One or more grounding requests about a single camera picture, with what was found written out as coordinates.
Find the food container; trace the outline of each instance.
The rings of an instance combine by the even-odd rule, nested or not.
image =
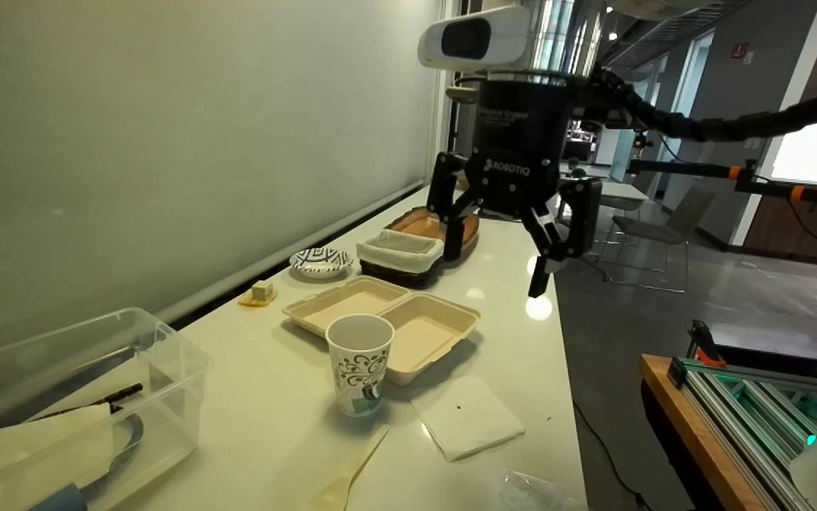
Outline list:
[[[283,316],[318,338],[336,318],[383,316],[396,327],[387,378],[401,387],[410,387],[422,370],[449,355],[474,333],[479,318],[478,309],[462,304],[369,274],[356,274],[340,287],[296,300]]]
[[[362,269],[404,287],[432,287],[437,282],[444,240],[383,230],[357,243]]]
[[[4,345],[0,509],[120,506],[197,448],[205,374],[205,355],[143,309]],[[91,408],[93,422],[48,429]],[[37,441],[14,445],[30,429]]]

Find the cardboard tray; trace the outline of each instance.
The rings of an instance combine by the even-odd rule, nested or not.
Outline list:
[[[325,338],[336,318],[357,311],[383,316],[396,327],[387,378],[401,387],[410,387],[422,370],[449,355],[471,334],[479,318],[478,309],[462,304],[410,293],[369,274],[356,274],[340,287],[296,300],[283,309],[283,316],[318,338]]]

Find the paper cup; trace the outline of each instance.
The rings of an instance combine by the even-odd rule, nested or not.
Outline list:
[[[347,316],[329,323],[326,343],[343,414],[366,418],[380,408],[391,338],[396,327],[380,316]]]

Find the gray wall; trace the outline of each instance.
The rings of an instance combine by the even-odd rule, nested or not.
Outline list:
[[[0,0],[0,343],[163,316],[430,175],[435,0]]]
[[[692,115],[743,115],[754,110],[779,110],[791,79],[794,63],[807,42],[817,0],[752,0],[716,29],[716,42],[695,97]],[[749,42],[752,63],[733,60],[733,45]],[[685,142],[685,162],[742,165],[760,158],[766,142]],[[695,178],[672,175],[664,205],[675,206]],[[716,189],[716,201],[701,226],[730,240],[749,196],[736,192],[727,178],[703,178]]]

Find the plastic bin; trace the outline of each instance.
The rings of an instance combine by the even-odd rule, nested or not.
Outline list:
[[[197,448],[205,374],[208,358],[144,309],[4,345],[0,509],[120,506]],[[8,431],[44,429],[93,404],[93,422],[51,429],[21,448],[5,442]],[[108,459],[93,459],[93,442],[108,445]]]

